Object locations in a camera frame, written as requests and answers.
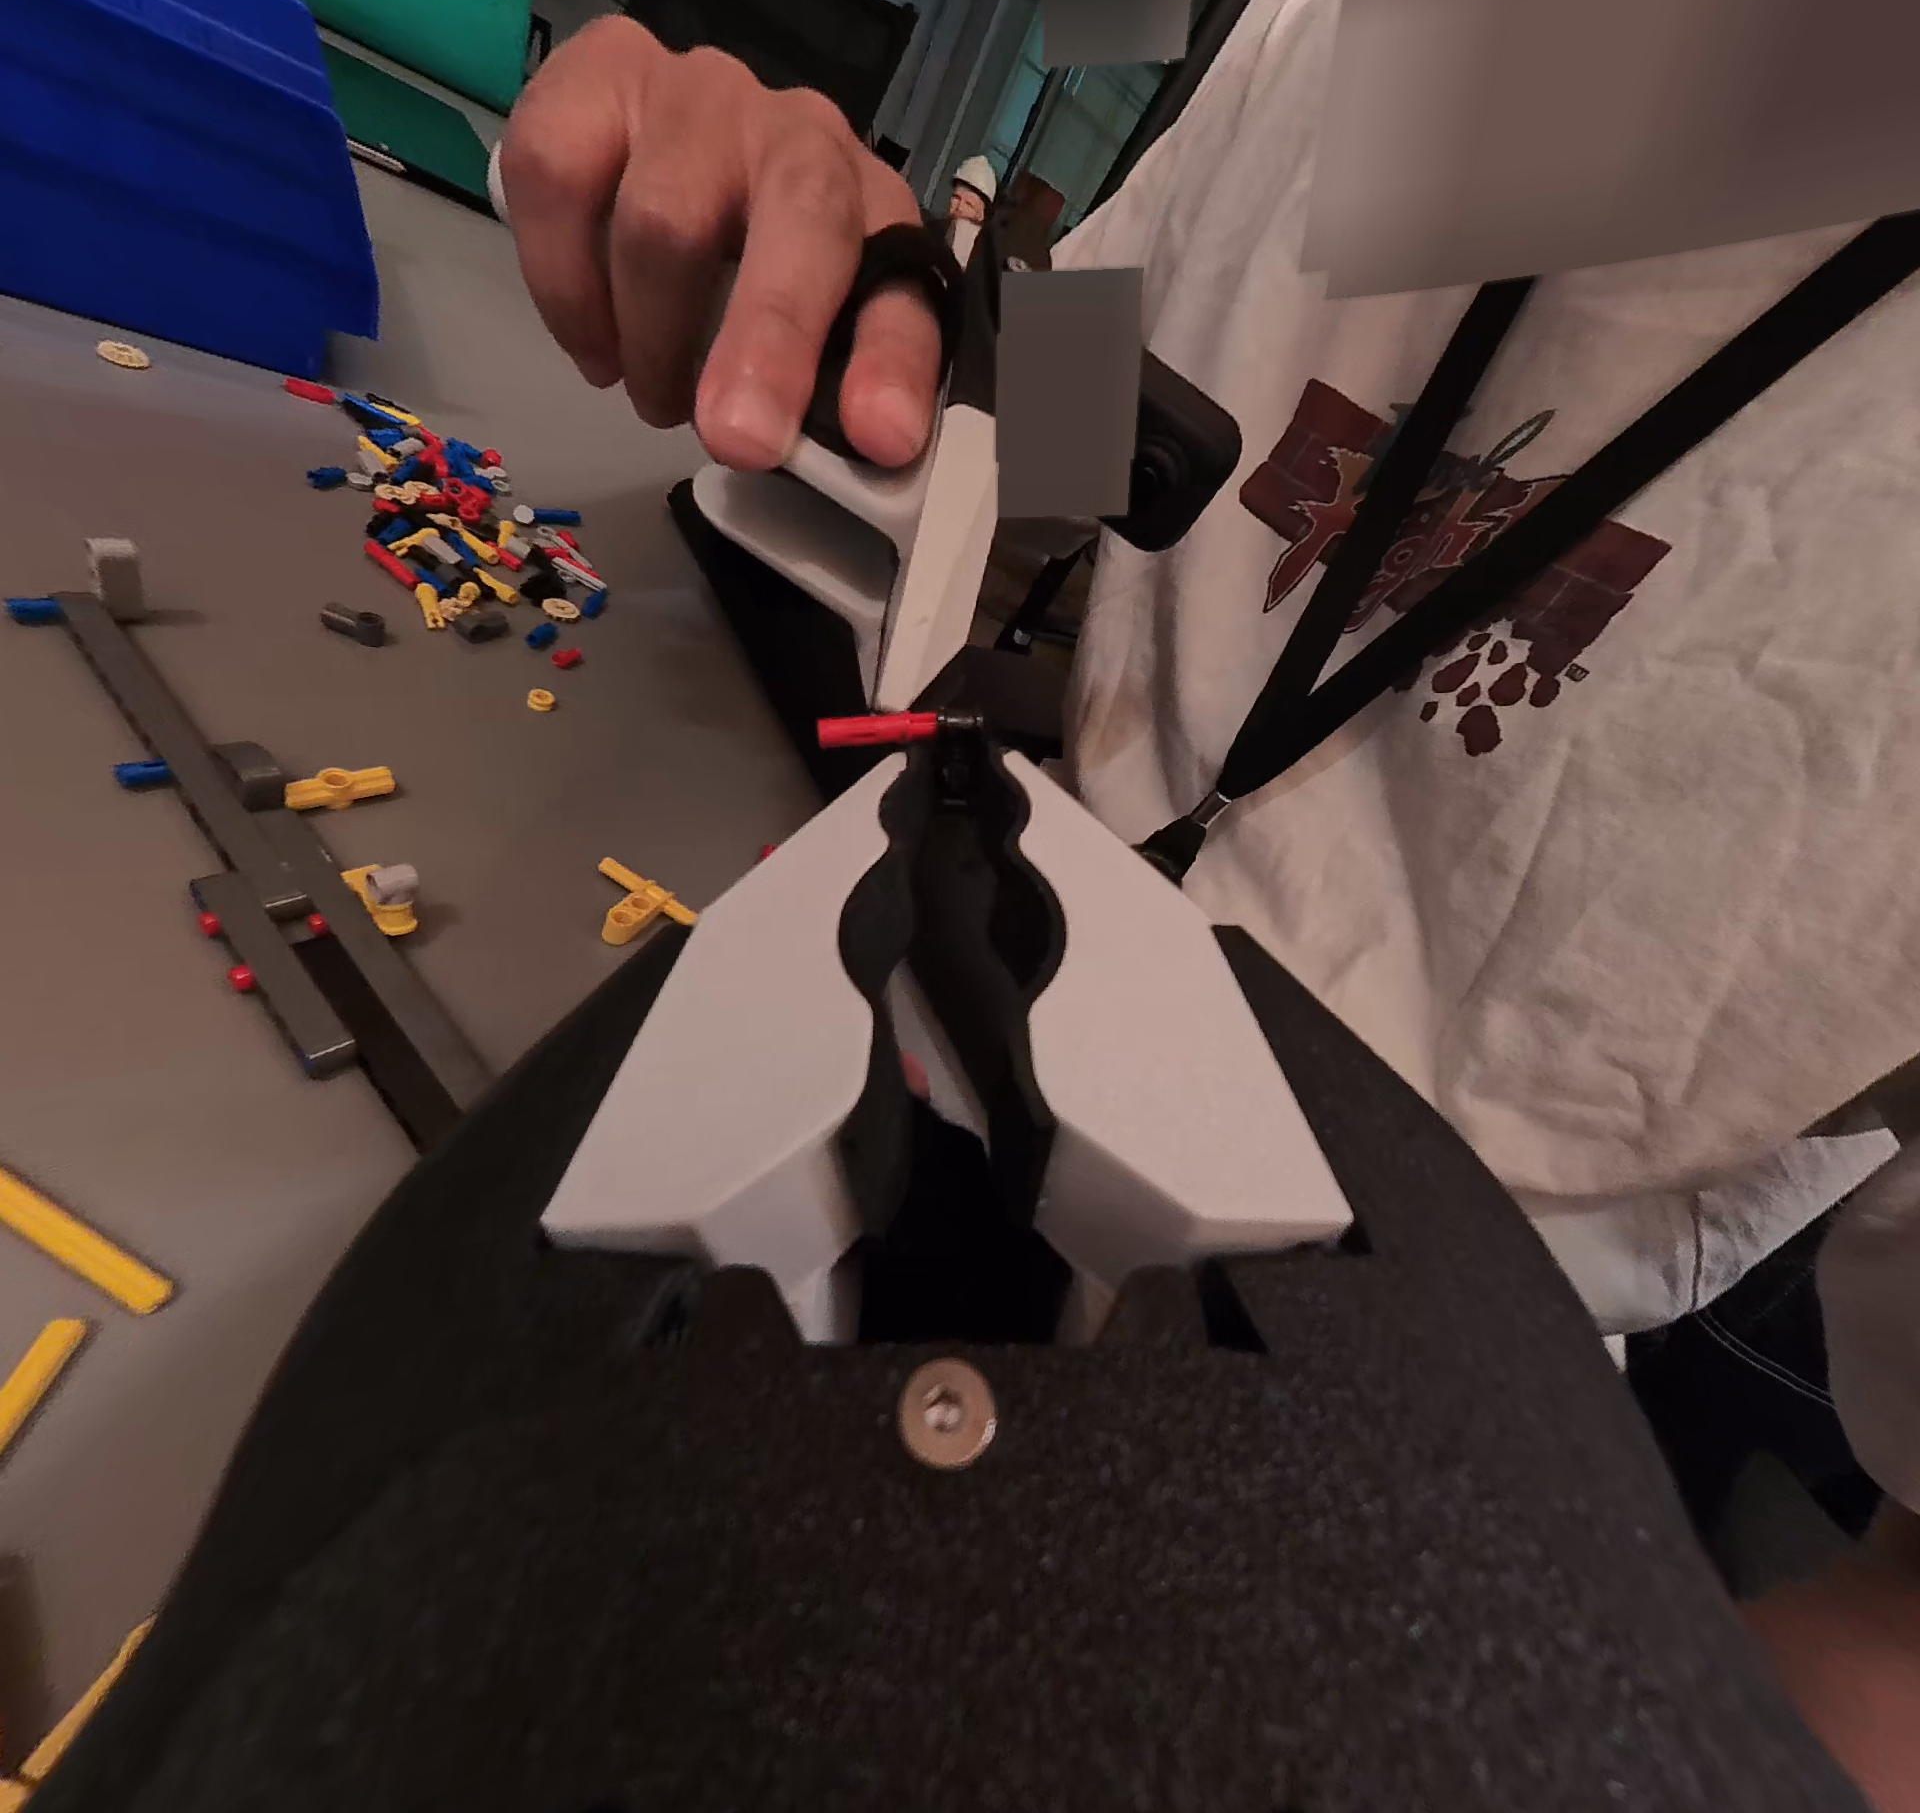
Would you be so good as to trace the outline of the grey lego beam assembly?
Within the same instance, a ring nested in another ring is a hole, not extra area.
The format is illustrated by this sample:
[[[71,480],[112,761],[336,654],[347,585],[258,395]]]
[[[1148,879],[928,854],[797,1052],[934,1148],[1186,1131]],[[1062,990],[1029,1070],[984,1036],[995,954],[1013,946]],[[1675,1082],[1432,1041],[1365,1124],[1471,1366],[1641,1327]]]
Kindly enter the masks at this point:
[[[320,833],[278,795],[253,743],[210,743],[131,629],[93,593],[10,596],[19,626],[61,626],[215,857],[187,890],[227,983],[267,1013],[314,1081],[364,1073],[406,1138],[435,1148],[494,1074],[350,890]]]

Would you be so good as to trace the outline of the pile of colourful lego pins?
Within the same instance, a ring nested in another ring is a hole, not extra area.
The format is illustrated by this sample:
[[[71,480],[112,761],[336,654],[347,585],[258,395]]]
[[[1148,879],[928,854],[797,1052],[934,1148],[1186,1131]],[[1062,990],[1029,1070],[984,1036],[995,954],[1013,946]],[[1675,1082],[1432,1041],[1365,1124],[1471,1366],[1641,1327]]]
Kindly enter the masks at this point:
[[[582,549],[580,513],[517,500],[495,448],[444,437],[375,392],[300,375],[280,389],[343,421],[347,454],[307,469],[303,482],[351,500],[360,553],[429,634],[554,652],[575,647],[563,629],[606,612],[612,587]]]

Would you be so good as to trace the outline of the person's dark shorts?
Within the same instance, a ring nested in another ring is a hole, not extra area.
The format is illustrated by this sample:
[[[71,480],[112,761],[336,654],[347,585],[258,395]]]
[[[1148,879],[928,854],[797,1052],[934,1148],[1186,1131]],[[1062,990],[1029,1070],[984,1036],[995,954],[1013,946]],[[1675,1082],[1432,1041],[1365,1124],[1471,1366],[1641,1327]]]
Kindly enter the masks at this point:
[[[1691,1533],[1744,1603],[1850,1555],[1882,1505],[1830,1393],[1813,1269],[1833,1219],[1626,1344],[1628,1386]]]

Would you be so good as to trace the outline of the person's right hand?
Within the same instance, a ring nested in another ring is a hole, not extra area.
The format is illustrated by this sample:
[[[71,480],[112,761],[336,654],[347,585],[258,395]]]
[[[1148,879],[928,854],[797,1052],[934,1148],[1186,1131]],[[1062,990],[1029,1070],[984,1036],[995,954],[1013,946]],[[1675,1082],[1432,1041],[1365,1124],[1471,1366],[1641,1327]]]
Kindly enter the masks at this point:
[[[792,452],[863,242],[912,187],[811,90],[599,16],[525,83],[498,149],[506,226],[548,335],[656,428],[769,471]]]

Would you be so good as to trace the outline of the blue plastic bin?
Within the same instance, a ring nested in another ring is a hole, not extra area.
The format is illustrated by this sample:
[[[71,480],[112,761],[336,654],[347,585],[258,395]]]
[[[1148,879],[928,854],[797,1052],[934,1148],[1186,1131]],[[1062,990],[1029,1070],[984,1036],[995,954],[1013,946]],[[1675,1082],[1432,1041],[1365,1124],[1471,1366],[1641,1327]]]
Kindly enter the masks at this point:
[[[320,377],[379,280],[300,0],[1,0],[4,294]]]

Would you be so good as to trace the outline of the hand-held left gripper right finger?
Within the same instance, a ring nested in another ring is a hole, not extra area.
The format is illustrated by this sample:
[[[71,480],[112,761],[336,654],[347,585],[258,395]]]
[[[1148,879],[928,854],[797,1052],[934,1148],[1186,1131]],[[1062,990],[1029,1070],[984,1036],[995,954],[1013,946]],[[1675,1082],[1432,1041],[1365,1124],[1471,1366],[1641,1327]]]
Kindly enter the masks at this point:
[[[975,773],[975,1082],[998,1188],[1067,1265],[1063,1342],[1148,1269],[1354,1223],[1205,915],[1011,750]]]

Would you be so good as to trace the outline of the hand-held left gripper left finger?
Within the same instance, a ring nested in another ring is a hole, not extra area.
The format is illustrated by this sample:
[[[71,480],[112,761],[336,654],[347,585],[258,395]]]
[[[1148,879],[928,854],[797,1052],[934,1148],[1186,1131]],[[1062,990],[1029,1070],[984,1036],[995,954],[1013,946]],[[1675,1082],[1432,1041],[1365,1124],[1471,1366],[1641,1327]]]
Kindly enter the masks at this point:
[[[874,1052],[899,1064],[879,934],[857,984],[841,925],[889,850],[889,755],[702,912],[539,1214],[559,1249],[766,1273],[802,1340],[851,1344],[863,1233],[840,1134]]]

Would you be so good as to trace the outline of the person's white t-shirt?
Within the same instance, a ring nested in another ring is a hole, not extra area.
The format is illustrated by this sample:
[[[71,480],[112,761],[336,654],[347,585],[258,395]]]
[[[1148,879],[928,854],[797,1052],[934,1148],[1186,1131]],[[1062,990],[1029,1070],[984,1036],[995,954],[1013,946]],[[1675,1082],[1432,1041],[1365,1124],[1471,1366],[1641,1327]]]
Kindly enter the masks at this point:
[[[1469,290],[1302,265],[1340,0],[1253,0],[1062,266],[1137,266],[1233,479],[1102,541],[1067,758],[1205,792]],[[1916,1049],[1916,279],[1230,804],[1186,883],[1467,1140],[1596,1321],[1729,1287],[1893,1152],[1797,1145]]]

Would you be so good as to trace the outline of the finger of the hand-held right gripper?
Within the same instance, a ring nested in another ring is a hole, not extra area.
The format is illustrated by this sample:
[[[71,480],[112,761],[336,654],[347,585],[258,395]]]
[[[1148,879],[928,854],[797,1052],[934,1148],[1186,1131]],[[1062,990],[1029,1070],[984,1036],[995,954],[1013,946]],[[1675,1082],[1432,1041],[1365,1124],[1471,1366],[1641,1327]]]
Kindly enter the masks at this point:
[[[920,518],[899,550],[879,626],[874,709],[899,712],[969,644],[998,523],[995,419],[948,407],[926,466]]]

